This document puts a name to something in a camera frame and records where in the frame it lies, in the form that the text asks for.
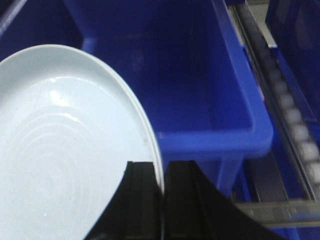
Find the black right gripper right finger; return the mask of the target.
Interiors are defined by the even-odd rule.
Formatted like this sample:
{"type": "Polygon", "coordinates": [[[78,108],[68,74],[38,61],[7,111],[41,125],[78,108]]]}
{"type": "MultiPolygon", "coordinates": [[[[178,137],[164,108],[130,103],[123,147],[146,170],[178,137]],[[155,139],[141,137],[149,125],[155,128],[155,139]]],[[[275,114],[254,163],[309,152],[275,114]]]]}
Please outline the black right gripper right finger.
{"type": "Polygon", "coordinates": [[[165,172],[166,240],[281,240],[239,210],[195,161],[171,161],[165,172]]]}

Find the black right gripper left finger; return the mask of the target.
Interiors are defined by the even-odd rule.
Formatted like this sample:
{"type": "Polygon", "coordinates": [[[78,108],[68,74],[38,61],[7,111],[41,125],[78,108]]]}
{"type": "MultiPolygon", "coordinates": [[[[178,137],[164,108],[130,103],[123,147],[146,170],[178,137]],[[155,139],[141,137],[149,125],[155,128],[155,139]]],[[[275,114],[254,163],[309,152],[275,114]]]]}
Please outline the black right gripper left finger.
{"type": "Polygon", "coordinates": [[[88,240],[160,240],[161,193],[151,162],[128,162],[88,240]]]}

